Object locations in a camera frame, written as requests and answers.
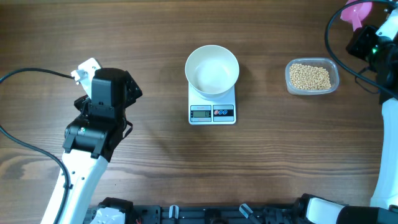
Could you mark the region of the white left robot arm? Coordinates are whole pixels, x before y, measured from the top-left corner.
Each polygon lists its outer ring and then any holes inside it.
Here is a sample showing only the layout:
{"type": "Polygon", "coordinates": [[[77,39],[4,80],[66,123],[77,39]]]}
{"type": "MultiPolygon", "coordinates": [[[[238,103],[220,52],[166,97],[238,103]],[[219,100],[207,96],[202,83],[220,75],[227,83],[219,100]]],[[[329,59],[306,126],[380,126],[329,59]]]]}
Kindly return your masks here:
{"type": "Polygon", "coordinates": [[[66,127],[61,170],[42,223],[83,223],[96,186],[118,144],[132,131],[126,108],[142,96],[129,72],[95,70],[91,93],[75,100],[80,114],[66,127]]]}

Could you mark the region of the pink plastic scoop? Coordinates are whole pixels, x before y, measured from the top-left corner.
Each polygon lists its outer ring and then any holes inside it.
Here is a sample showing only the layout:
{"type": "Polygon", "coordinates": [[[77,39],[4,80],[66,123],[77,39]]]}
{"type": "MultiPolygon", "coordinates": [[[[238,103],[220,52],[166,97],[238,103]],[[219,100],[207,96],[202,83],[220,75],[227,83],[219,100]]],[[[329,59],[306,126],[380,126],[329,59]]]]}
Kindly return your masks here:
{"type": "Polygon", "coordinates": [[[340,19],[352,25],[353,31],[362,28],[362,21],[369,15],[372,2],[358,3],[341,12],[340,19]]]}

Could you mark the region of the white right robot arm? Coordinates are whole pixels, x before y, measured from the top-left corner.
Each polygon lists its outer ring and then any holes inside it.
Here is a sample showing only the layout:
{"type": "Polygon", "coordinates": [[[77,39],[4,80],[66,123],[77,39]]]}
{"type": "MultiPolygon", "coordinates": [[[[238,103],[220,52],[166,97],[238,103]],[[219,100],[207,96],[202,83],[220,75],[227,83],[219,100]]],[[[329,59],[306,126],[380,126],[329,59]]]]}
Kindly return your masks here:
{"type": "Polygon", "coordinates": [[[367,61],[376,72],[368,83],[380,91],[384,139],[381,166],[368,207],[341,205],[324,198],[303,195],[297,219],[302,223],[397,224],[397,26],[384,23],[378,30],[356,32],[347,51],[367,61]]]}

